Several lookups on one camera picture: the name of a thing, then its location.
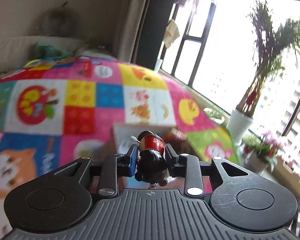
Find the toy figure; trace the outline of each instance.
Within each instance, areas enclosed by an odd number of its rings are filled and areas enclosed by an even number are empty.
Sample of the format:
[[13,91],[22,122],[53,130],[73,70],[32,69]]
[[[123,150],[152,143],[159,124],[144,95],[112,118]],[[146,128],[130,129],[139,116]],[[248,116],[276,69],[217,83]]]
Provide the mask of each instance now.
[[139,143],[138,150],[140,152],[144,150],[156,150],[161,155],[164,154],[164,141],[156,134],[150,131],[143,131],[139,134],[138,138],[131,137],[131,139]]
[[155,188],[156,184],[164,187],[168,181],[167,163],[163,157],[164,141],[150,131],[143,131],[138,139],[131,136],[131,139],[139,143],[140,154],[137,158],[137,172],[134,175],[137,181],[150,183],[149,188]]

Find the screw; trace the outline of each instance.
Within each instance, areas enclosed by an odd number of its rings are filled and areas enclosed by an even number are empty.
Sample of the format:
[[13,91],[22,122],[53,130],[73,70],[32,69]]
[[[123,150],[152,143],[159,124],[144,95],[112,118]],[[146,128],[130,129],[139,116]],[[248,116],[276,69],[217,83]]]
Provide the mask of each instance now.
[[187,193],[192,196],[199,196],[203,193],[203,190],[198,187],[191,187],[187,190]]
[[114,190],[112,188],[105,187],[99,190],[99,194],[103,196],[111,196],[112,194],[114,194]]

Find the black plastic mount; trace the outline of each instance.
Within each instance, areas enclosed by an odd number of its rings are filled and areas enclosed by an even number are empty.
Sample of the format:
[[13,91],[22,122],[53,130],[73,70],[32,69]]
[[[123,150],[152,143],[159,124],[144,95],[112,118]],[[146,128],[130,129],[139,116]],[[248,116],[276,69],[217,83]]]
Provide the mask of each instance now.
[[[6,239],[298,239],[284,228],[297,209],[294,195],[220,157],[200,162],[167,145],[169,174],[185,178],[183,194],[125,189],[119,195],[117,177],[134,175],[137,155],[133,145],[103,162],[83,157],[15,188],[4,202],[14,229]],[[89,193],[94,176],[98,188]],[[207,202],[202,176],[213,189]]]

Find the tree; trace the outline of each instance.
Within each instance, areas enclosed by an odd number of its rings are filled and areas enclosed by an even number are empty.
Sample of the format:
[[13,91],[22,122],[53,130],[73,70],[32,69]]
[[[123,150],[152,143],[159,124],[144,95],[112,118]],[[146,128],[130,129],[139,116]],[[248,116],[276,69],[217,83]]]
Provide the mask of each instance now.
[[297,52],[300,54],[300,17],[298,20],[287,19],[286,23],[280,24],[275,32],[267,1],[256,1],[248,18],[257,35],[255,49],[258,53],[258,62],[254,79],[236,109],[252,118],[267,78],[283,75],[285,70],[282,63],[283,51],[293,49],[296,58]]

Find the colorful play mat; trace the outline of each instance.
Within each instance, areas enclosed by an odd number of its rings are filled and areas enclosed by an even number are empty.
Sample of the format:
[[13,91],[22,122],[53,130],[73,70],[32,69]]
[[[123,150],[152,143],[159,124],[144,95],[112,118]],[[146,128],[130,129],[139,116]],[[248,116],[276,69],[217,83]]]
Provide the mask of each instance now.
[[101,147],[113,123],[176,127],[201,160],[237,162],[227,131],[166,76],[101,58],[34,61],[0,78],[0,238],[7,193]]

